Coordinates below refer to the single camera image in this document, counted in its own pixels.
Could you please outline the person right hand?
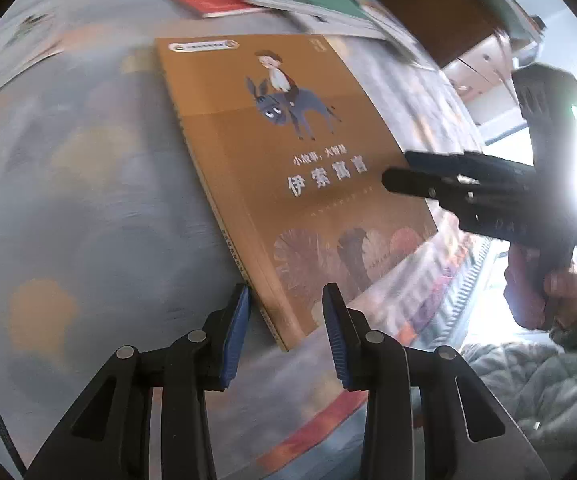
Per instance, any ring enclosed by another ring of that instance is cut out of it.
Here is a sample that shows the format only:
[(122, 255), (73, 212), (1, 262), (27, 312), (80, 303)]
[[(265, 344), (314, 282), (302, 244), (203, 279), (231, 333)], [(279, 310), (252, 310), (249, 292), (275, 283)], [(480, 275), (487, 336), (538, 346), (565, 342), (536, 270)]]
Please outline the person right hand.
[(543, 280), (539, 292), (533, 281), (533, 269), (539, 259), (537, 249), (512, 244), (505, 269), (505, 301), (517, 322), (527, 330), (544, 330), (547, 304), (552, 302), (553, 322), (569, 328), (577, 322), (577, 266), (555, 270)]

